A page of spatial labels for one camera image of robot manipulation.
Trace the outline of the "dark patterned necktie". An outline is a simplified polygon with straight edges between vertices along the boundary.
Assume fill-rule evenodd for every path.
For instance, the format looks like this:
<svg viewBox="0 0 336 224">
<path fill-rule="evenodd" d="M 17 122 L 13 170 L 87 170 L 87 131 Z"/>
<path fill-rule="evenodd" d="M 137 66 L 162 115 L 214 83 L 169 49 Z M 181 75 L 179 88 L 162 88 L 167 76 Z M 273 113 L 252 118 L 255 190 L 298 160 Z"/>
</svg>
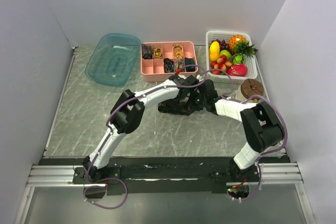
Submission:
<svg viewBox="0 0 336 224">
<path fill-rule="evenodd" d="M 161 113 L 189 116 L 196 111 L 203 110 L 204 106 L 195 102 L 173 102 L 165 101 L 158 105 L 158 111 Z"/>
</svg>

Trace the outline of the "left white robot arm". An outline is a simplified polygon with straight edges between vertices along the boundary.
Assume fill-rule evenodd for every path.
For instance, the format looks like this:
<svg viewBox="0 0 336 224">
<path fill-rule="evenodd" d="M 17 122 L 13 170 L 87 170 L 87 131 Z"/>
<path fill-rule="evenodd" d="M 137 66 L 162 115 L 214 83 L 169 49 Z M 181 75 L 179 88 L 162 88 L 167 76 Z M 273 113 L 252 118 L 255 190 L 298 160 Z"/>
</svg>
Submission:
<svg viewBox="0 0 336 224">
<path fill-rule="evenodd" d="M 104 137 L 83 162 L 86 178 L 92 183 L 103 179 L 103 169 L 107 167 L 112 153 L 126 135 L 139 127 L 146 108 L 166 100 L 183 98 L 203 82 L 204 79 L 200 75 L 185 77 L 182 74 L 174 74 L 149 89 L 137 92 L 129 89 L 123 91 L 106 121 L 107 131 Z"/>
</svg>

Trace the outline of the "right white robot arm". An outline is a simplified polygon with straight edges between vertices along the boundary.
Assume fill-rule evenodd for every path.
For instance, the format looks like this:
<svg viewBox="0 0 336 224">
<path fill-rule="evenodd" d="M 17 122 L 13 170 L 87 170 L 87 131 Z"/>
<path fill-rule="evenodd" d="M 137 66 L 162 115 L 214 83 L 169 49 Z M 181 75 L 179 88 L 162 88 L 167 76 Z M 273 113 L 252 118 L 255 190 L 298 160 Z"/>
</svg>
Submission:
<svg viewBox="0 0 336 224">
<path fill-rule="evenodd" d="M 211 80 L 205 80 L 193 93 L 197 109 L 225 116 L 242 122 L 246 143 L 231 159 L 229 174 L 235 181 L 241 181 L 248 175 L 248 169 L 260 158 L 269 153 L 268 149 L 280 142 L 286 144 L 288 131 L 278 111 L 260 95 L 252 98 L 261 100 L 250 103 L 249 100 L 238 101 L 227 96 L 220 97 Z"/>
</svg>

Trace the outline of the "red cherry bunch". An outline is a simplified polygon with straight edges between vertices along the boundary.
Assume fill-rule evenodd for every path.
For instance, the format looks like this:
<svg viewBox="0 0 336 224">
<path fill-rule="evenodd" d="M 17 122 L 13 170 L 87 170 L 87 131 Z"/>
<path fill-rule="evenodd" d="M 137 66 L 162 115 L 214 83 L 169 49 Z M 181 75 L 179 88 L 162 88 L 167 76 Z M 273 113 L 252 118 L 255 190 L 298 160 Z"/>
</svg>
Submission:
<svg viewBox="0 0 336 224">
<path fill-rule="evenodd" d="M 215 75 L 224 74 L 222 70 L 227 72 L 232 65 L 232 61 L 229 60 L 226 55 L 221 55 L 216 61 L 211 61 L 211 73 Z"/>
</svg>

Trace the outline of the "pink dragon fruit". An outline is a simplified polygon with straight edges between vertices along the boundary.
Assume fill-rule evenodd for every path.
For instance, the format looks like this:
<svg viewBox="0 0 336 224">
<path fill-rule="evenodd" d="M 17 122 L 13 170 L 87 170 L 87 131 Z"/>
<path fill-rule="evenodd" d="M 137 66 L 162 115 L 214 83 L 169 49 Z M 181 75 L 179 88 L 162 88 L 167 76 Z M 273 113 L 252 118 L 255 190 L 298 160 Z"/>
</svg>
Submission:
<svg viewBox="0 0 336 224">
<path fill-rule="evenodd" d="M 246 65 L 239 63 L 232 65 L 226 72 L 229 76 L 245 77 L 248 72 L 248 68 Z"/>
</svg>

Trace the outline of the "brown lidded white jar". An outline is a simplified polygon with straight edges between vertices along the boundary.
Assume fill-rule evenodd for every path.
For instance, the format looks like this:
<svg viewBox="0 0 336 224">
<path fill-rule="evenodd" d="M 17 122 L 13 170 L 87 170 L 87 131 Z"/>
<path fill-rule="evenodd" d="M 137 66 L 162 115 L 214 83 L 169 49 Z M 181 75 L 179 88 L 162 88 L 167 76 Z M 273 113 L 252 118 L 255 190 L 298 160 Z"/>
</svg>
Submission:
<svg viewBox="0 0 336 224">
<path fill-rule="evenodd" d="M 234 98 L 238 101 L 245 101 L 252 95 L 264 95 L 264 87 L 261 82 L 255 79 L 246 79 L 237 89 Z"/>
</svg>

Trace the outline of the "yellow patterned rolled tie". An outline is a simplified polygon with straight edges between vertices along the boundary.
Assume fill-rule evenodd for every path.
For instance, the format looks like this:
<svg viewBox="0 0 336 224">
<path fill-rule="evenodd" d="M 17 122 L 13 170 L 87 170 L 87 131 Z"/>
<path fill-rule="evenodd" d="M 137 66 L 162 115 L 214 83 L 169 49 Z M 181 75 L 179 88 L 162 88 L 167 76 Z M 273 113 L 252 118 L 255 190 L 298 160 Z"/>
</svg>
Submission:
<svg viewBox="0 0 336 224">
<path fill-rule="evenodd" d="M 173 58 L 174 59 L 183 59 L 184 58 L 184 52 L 183 47 L 180 44 L 176 44 L 173 46 Z"/>
</svg>

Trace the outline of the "green apple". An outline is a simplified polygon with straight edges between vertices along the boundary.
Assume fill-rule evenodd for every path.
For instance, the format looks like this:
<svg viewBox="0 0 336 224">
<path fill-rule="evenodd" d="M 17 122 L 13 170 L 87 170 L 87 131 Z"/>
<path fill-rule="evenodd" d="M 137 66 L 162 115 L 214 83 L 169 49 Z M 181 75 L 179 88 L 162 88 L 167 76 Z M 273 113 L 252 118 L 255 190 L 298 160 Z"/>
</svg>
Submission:
<svg viewBox="0 0 336 224">
<path fill-rule="evenodd" d="M 220 57 L 225 56 L 227 60 L 232 58 L 232 54 L 228 50 L 221 50 L 219 53 Z"/>
</svg>

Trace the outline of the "green leafy vegetable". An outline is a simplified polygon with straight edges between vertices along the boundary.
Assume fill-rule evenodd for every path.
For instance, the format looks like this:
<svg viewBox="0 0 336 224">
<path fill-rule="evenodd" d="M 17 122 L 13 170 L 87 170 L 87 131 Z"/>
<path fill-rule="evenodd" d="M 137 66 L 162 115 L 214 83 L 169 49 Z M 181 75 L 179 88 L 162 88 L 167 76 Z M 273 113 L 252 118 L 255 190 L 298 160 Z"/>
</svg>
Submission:
<svg viewBox="0 0 336 224">
<path fill-rule="evenodd" d="M 234 65 L 245 64 L 245 56 L 243 54 L 235 54 L 232 59 Z"/>
</svg>

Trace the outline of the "gold rolled tie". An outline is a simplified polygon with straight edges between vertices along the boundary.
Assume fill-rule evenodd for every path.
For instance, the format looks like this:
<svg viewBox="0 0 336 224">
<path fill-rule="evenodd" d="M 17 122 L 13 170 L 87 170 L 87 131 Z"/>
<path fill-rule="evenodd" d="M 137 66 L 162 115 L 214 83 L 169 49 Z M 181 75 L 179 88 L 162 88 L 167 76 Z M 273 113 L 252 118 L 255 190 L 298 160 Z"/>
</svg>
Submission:
<svg viewBox="0 0 336 224">
<path fill-rule="evenodd" d="M 153 49 L 153 59 L 163 59 L 163 49 L 162 48 Z"/>
</svg>

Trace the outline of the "dark brown rolled tie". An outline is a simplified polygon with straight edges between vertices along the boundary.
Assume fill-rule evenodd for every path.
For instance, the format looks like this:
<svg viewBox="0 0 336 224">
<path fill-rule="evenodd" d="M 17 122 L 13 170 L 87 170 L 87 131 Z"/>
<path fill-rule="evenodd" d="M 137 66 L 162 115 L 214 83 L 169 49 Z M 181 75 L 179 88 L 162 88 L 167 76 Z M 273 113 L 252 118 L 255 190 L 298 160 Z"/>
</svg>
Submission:
<svg viewBox="0 0 336 224">
<path fill-rule="evenodd" d="M 150 45 L 142 44 L 142 58 L 145 60 L 153 59 L 153 48 Z"/>
</svg>

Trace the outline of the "orange pineapple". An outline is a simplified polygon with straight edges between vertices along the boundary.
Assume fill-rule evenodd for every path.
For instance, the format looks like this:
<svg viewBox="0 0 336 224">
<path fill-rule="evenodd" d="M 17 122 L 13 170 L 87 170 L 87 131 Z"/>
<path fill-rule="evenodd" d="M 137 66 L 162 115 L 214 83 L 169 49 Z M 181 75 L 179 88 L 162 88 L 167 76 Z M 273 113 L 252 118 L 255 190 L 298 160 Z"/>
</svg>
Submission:
<svg viewBox="0 0 336 224">
<path fill-rule="evenodd" d="M 258 49 L 242 35 L 232 36 L 229 40 L 229 48 L 235 54 L 251 57 L 254 56 Z"/>
</svg>

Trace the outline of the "teal transparent plastic bin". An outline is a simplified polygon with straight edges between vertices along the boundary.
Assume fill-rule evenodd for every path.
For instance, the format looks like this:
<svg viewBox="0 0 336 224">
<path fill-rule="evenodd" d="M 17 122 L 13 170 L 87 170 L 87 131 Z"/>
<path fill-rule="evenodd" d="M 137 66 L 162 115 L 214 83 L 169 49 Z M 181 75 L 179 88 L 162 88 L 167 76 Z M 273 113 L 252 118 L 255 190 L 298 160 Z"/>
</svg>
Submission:
<svg viewBox="0 0 336 224">
<path fill-rule="evenodd" d="M 85 74 L 98 84 L 123 86 L 140 58 L 140 49 L 141 42 L 135 36 L 107 34 L 98 42 L 86 66 Z"/>
</svg>

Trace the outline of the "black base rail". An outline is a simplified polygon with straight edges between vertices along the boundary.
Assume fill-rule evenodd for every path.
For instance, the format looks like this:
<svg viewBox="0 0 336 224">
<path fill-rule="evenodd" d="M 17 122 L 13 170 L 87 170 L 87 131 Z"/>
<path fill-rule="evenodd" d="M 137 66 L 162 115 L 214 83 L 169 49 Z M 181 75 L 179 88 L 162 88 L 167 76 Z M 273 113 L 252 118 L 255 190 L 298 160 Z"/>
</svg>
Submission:
<svg viewBox="0 0 336 224">
<path fill-rule="evenodd" d="M 230 157 L 113 157 L 102 171 L 90 170 L 88 179 L 82 158 L 43 158 L 39 166 L 52 171 L 70 168 L 67 185 L 83 186 L 93 199 L 124 193 L 186 193 L 209 191 L 225 194 L 227 186 L 258 182 L 257 167 L 244 171 Z"/>
</svg>

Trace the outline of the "aluminium frame rail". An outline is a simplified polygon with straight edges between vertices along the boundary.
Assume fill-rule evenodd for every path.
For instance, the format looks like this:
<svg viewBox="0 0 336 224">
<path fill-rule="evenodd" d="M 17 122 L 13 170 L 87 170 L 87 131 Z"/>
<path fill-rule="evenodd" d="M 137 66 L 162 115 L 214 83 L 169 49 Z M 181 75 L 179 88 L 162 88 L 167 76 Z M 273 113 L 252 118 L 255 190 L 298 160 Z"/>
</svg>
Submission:
<svg viewBox="0 0 336 224">
<path fill-rule="evenodd" d="M 87 186 L 84 182 L 74 182 L 77 165 L 32 166 L 26 187 L 68 187 Z M 302 184 L 303 178 L 296 163 L 261 164 L 262 185 Z"/>
</svg>

